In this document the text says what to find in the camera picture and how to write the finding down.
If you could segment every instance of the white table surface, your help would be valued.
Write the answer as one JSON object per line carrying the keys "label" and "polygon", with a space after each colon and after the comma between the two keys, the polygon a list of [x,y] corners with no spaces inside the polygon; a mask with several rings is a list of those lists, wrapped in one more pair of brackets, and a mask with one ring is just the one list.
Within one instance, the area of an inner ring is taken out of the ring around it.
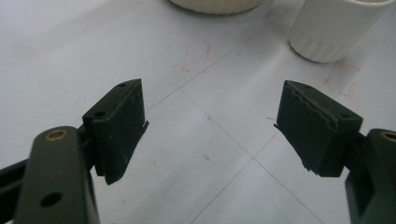
{"label": "white table surface", "polygon": [[396,130],[396,11],[343,60],[288,34],[302,0],[207,16],[166,0],[0,2],[0,168],[142,78],[150,125],[124,178],[94,176],[102,223],[349,223],[344,181],[308,173],[274,127],[285,79]]}

